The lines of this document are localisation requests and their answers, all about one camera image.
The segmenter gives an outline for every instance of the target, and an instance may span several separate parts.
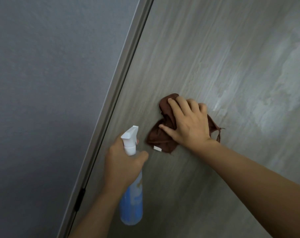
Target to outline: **white bottle cap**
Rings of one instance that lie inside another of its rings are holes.
[[[132,126],[121,136],[124,142],[124,150],[129,156],[136,154],[138,129],[139,129],[138,126]]]

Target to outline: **gray wall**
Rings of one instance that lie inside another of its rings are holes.
[[[56,237],[139,0],[0,0],[0,237]]]

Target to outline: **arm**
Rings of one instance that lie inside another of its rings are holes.
[[[143,151],[135,159],[125,151],[120,136],[105,157],[105,186],[91,210],[69,238],[104,238],[121,196],[138,177],[148,153]]]
[[[300,185],[212,140],[206,105],[168,102],[178,128],[160,128],[210,165],[271,236],[300,237]]]

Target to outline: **person's left arm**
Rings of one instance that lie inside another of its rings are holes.
[[[135,159],[125,151],[122,139],[117,137],[105,157],[105,186],[91,210],[69,238],[105,238],[121,196],[141,172],[148,153],[142,151]]]

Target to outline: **hand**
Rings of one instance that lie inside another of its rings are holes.
[[[181,96],[178,96],[176,101],[168,99],[176,119],[177,129],[173,130],[163,124],[159,127],[173,140],[195,153],[205,144],[214,142],[215,140],[209,135],[207,106],[193,99],[185,100]]]
[[[106,153],[104,188],[122,196],[128,186],[138,177],[149,155],[146,151],[142,151],[136,158],[128,156],[124,151],[124,144],[120,136]]]

